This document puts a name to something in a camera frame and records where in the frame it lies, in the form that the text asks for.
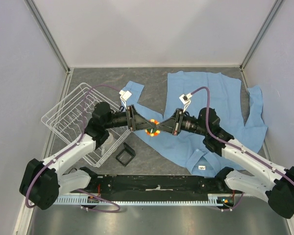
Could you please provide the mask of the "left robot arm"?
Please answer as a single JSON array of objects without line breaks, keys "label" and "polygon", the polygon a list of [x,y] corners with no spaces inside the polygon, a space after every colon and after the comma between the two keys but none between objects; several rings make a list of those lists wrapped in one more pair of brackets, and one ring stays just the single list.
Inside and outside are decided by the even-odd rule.
[{"label": "left robot arm", "polygon": [[66,171],[85,155],[101,148],[110,136],[109,129],[125,126],[132,131],[156,131],[158,122],[141,116],[133,105],[123,112],[114,112],[107,102],[96,104],[91,118],[73,142],[42,161],[32,159],[27,164],[19,189],[25,197],[25,205],[46,210],[59,195],[77,189],[94,192],[98,181],[89,172]]}]

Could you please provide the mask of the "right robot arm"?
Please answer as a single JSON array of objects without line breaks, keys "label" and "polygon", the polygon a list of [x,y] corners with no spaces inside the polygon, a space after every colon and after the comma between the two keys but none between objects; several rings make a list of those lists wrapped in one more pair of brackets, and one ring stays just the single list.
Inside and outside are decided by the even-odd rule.
[{"label": "right robot arm", "polygon": [[267,202],[283,218],[294,216],[294,166],[285,168],[248,149],[220,127],[220,118],[214,109],[203,108],[198,117],[191,117],[182,109],[176,109],[169,119],[158,123],[156,127],[174,136],[181,131],[202,135],[209,151],[237,163],[251,173],[251,176],[243,176],[225,167],[221,170],[222,176],[214,181],[217,191],[224,193],[229,189],[238,190]]}]

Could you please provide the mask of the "clear drinking glass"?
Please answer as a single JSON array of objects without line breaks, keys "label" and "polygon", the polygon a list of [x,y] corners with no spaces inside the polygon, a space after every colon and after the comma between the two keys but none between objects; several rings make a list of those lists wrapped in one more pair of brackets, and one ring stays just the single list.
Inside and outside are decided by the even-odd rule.
[{"label": "clear drinking glass", "polygon": [[104,156],[105,154],[107,154],[110,156],[111,154],[113,154],[118,148],[116,142],[117,141],[115,137],[111,133],[109,133],[109,137],[101,146],[101,155]]}]

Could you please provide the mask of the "small black square frame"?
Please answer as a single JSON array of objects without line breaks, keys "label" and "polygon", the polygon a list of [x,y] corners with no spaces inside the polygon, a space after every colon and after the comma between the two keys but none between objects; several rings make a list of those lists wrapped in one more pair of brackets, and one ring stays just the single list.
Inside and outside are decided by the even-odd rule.
[{"label": "small black square frame", "polygon": [[126,167],[136,156],[135,150],[127,143],[123,143],[123,149],[116,155],[115,159]]}]

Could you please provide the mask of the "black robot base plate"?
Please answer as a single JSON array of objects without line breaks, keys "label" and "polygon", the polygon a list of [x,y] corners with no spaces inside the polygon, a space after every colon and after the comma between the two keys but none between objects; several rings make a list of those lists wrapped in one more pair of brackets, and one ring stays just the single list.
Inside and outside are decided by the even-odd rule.
[{"label": "black robot base plate", "polygon": [[109,201],[206,201],[208,194],[232,194],[220,179],[190,175],[94,175],[85,188]]}]

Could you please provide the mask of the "aluminium frame rail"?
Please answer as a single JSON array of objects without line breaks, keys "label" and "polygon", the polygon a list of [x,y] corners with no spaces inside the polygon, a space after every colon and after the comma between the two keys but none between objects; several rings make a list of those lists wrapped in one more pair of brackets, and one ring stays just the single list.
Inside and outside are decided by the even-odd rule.
[{"label": "aluminium frame rail", "polygon": [[32,215],[33,209],[22,205],[12,235],[26,235],[29,230]]}]

